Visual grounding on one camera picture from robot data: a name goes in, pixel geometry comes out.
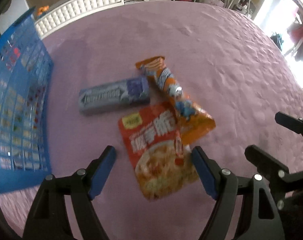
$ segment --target wrinkled fabric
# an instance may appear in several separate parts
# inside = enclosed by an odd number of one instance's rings
[[[179,1],[142,2],[84,17],[44,43],[55,63],[47,112],[54,175],[69,176],[107,145],[116,148],[114,167],[93,201],[111,240],[198,239],[215,205],[200,181],[157,201],[144,198],[117,126],[120,117],[141,107],[91,117],[79,113],[81,89],[138,76],[135,62],[145,58],[166,55],[186,93],[215,119],[216,128],[191,147],[200,145],[238,176],[257,172],[244,156],[251,144],[291,172],[303,170],[302,136],[274,120],[278,111],[303,117],[303,91],[272,40],[237,12]],[[162,100],[151,88],[151,104]],[[35,190],[0,195],[5,217],[20,234]],[[233,238],[240,206],[237,198],[227,239]],[[70,224],[74,237],[82,239],[72,215]]]

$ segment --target snack bag on rack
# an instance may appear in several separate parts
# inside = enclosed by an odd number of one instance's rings
[[[216,127],[214,119],[193,102],[164,63],[165,57],[157,56],[136,63],[159,89],[164,91],[174,106],[183,145],[188,145]]]
[[[190,148],[181,144],[169,102],[141,109],[118,122],[144,196],[158,199],[198,179]]]

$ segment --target silver bolt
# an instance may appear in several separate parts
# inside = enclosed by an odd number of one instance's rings
[[[277,208],[278,208],[278,210],[282,210],[284,208],[284,206],[285,206],[285,203],[284,203],[283,200],[279,200],[277,202]]]
[[[284,172],[283,170],[279,170],[279,171],[278,171],[278,176],[279,176],[280,178],[283,178],[283,177],[285,176],[285,172]]]
[[[262,176],[260,174],[255,174],[254,178],[256,180],[262,180]]]
[[[79,170],[77,171],[77,175],[79,175],[79,176],[83,176],[83,175],[85,175],[85,173],[86,173],[86,170],[85,170],[85,169],[79,169]]]
[[[230,175],[230,170],[228,170],[228,169],[222,169],[221,173],[224,174],[224,175]]]
[[[53,174],[49,174],[45,177],[45,180],[52,180],[53,179]]]

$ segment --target pink tablecloth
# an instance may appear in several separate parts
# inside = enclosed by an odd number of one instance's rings
[[[79,113],[80,89],[137,76],[136,61],[166,56],[184,90],[216,120],[217,128],[195,145],[221,167],[251,177],[256,169],[244,150],[256,144],[291,172],[303,170],[302,137],[274,121],[277,111],[303,117],[303,92],[278,48],[241,14],[205,4],[150,1],[87,16],[44,42],[55,63],[48,105],[55,176],[87,167],[107,145],[117,150],[106,185],[93,201],[111,240],[198,239],[215,204],[200,181],[154,202],[143,197],[117,127],[121,116],[137,108],[92,117]],[[163,99],[155,90],[151,96],[152,104]],[[24,219],[15,208],[4,208],[6,201],[14,200],[0,197],[7,219],[23,228]],[[31,200],[19,201],[27,213]],[[237,199],[235,218],[240,203]],[[67,206],[70,213],[70,201]],[[236,224],[234,219],[229,239]],[[81,239],[73,216],[71,226]]]

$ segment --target basket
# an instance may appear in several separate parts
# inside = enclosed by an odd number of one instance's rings
[[[0,193],[35,186],[51,173],[46,94],[53,61],[33,10],[0,37]]]

